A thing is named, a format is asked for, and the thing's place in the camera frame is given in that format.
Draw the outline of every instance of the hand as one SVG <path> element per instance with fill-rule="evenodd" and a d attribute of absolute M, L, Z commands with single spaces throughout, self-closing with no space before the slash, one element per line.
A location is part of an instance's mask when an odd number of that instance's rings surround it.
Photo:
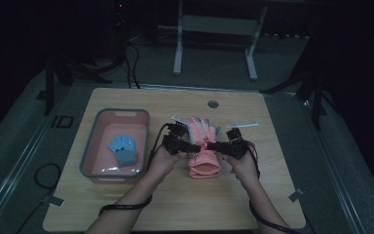
<path fill-rule="evenodd" d="M 187 157 L 187 153 L 183 152 L 170 155 L 166 151 L 166 148 L 161 145 L 151 161 L 150 167 L 147 171 L 148 177 L 157 183 L 161 183 L 166 175 L 174 169 L 175 163 L 185 157 Z"/>
<path fill-rule="evenodd" d="M 215 142 L 215 127 L 208 119 L 200 120 L 197 117 L 187 119 L 190 141 L 202 147 L 202 150 L 190 158 L 190 176 L 193 178 L 209 178 L 218 176 L 220 165 L 215 151 L 207 150 L 207 142 Z"/>
<path fill-rule="evenodd" d="M 250 144 L 248 148 L 250 150 L 255 149 L 253 144 Z M 236 174 L 236 178 L 241 182 L 244 189 L 249 188 L 249 186 L 259 181 L 259 176 L 257 175 L 258 169 L 254 164 L 254 162 L 257 162 L 257 158 L 253 159 L 252 157 L 255 157 L 255 155 L 253 155 L 250 151 L 247 151 L 240 160 L 230 155 L 223 155 L 223 159 L 232 165 L 230 173 Z"/>

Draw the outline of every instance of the person's left hand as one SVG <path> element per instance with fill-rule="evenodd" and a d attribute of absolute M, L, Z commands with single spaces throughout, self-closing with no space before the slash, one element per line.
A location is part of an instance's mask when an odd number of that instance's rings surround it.
<path fill-rule="evenodd" d="M 166 148 L 161 145 L 151 161 L 147 174 L 150 178 L 160 183 L 174 169 L 175 163 L 185 157 L 187 157 L 187 153 L 183 152 L 170 155 Z"/>

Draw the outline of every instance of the wooden table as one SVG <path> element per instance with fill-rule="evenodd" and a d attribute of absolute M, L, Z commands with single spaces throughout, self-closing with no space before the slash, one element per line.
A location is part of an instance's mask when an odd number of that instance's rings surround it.
<path fill-rule="evenodd" d="M 207 103 L 216 100 L 217 108 Z M 47 231 L 84 231 L 97 218 L 99 209 L 114 203 L 130 184 L 95 184 L 79 170 L 96 113 L 103 108 L 142 108 L 150 113 L 148 149 L 153 146 L 164 123 L 174 123 L 195 115 L 209 118 L 223 127 L 219 140 L 227 141 L 228 124 L 257 121 L 257 127 L 242 128 L 243 138 L 256 143 L 259 155 L 260 180 L 278 211 L 292 228 L 305 226 L 298 201 L 288 196 L 295 191 L 281 146 L 265 100 L 257 93 L 121 90 L 99 88 L 93 91 L 78 133 L 75 137 L 55 196 L 65 200 L 62 208 L 49 207 L 44 220 Z M 231 166 L 219 160 L 219 177 L 192 179 L 187 160 L 179 162 L 153 195 L 134 230 L 238 230 L 256 229 L 257 223 L 248 208 L 248 198 Z"/>

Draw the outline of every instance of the dark background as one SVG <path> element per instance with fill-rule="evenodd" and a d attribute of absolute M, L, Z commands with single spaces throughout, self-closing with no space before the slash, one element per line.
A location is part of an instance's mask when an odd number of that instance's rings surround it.
<path fill-rule="evenodd" d="M 217 2 L 220 9 L 228 6 L 228 1 Z M 126 8 L 119 10 L 121 16 L 152 39 L 158 24 L 176 25 L 176 1 L 122 3 Z M 232 16 L 246 16 L 248 2 L 243 1 L 245 7 L 235 3 Z M 325 64 L 324 88 L 332 94 L 374 176 L 374 1 L 322 3 L 274 3 L 263 32 L 310 36 L 316 43 L 310 60 Z M 48 55 L 62 53 L 94 63 L 95 52 L 105 46 L 102 38 L 109 37 L 111 23 L 117 20 L 109 4 L 0 0 L 0 121 L 45 68 Z"/>

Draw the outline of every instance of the plastic bin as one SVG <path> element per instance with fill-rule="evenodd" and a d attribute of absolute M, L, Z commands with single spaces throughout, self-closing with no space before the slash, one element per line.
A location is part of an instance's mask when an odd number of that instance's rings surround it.
<path fill-rule="evenodd" d="M 143 109 L 102 109 L 93 123 L 80 164 L 83 176 L 94 183 L 134 182 L 143 173 L 150 115 Z M 119 167 L 108 144 L 117 136 L 135 140 L 136 163 Z"/>

